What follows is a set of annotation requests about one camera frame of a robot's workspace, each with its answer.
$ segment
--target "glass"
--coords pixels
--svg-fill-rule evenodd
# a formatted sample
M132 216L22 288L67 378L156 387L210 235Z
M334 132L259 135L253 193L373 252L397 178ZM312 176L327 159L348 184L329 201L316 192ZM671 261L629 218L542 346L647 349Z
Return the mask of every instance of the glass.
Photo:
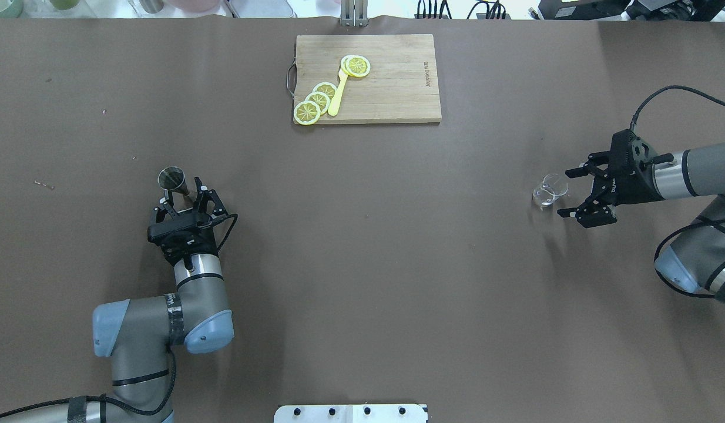
M532 190L532 200L540 207L548 207L569 191L566 179L557 173L549 173L543 182Z

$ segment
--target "white metal plate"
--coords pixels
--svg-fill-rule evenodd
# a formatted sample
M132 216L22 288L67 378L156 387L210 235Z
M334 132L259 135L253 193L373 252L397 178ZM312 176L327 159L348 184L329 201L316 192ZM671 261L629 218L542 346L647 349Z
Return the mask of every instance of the white metal plate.
M282 406L274 423L427 423L424 404Z

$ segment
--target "brown tabletop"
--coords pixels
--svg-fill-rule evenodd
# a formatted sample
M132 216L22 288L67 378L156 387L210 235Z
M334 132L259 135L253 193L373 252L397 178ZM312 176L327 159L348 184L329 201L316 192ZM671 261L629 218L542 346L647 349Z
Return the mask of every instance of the brown tabletop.
M434 34L443 121L293 125L296 35L344 33ZM594 230L530 200L672 83L725 99L725 24L0 21L0 412L110 391L91 311L174 291L146 227L177 165L240 214L236 339L175 350L177 421L407 401L432 422L725 422L725 307L652 267L711 199ZM637 131L725 142L725 109L665 93Z

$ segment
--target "wooden cutting board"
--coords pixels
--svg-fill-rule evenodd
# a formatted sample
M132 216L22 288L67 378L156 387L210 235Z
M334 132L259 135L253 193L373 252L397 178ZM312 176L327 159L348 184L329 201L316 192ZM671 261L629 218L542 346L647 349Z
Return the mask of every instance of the wooden cutting board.
M370 60L370 74L349 77L339 114L323 115L317 125L441 122L432 34L299 35L294 105L319 82L338 85L339 61L347 54Z

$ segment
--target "cutting board handle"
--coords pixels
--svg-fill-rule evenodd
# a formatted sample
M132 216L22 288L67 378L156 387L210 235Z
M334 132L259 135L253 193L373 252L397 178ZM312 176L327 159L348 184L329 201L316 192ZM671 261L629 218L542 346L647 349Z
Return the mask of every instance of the cutting board handle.
M292 83L292 88L290 88L290 75L292 74L292 68L295 68L295 83ZM295 88L297 88L297 57L293 57L292 64L290 65L290 68L287 69L287 91L290 92L292 100L295 99Z

